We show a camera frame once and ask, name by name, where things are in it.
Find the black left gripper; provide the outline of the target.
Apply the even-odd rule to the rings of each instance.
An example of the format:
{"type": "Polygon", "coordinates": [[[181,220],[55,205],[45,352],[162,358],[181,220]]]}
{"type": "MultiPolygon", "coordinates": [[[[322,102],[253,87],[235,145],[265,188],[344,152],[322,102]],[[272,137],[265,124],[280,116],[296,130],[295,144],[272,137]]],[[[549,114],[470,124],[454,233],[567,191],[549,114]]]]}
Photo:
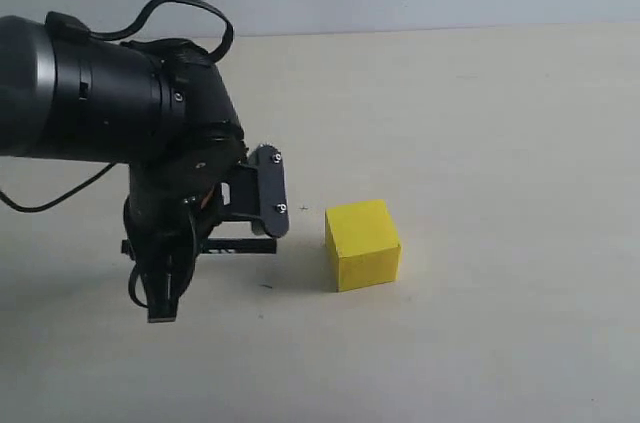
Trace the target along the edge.
{"type": "Polygon", "coordinates": [[[149,323],[176,320],[180,298],[193,278],[200,238],[190,220],[246,152],[242,135],[180,135],[159,157],[129,165],[123,217],[132,271],[140,273],[149,323]],[[178,261],[169,286],[171,256],[178,261]]]}

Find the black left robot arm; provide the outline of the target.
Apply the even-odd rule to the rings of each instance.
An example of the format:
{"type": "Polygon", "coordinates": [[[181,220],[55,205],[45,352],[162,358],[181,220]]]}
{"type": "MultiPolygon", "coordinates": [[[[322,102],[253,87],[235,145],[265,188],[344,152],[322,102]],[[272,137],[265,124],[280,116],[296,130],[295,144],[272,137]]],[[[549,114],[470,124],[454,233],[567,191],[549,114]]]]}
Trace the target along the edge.
{"type": "Polygon", "coordinates": [[[187,39],[94,36],[50,13],[1,20],[1,152],[127,167],[129,286],[148,321],[166,323],[247,149],[216,56],[187,39]]]}

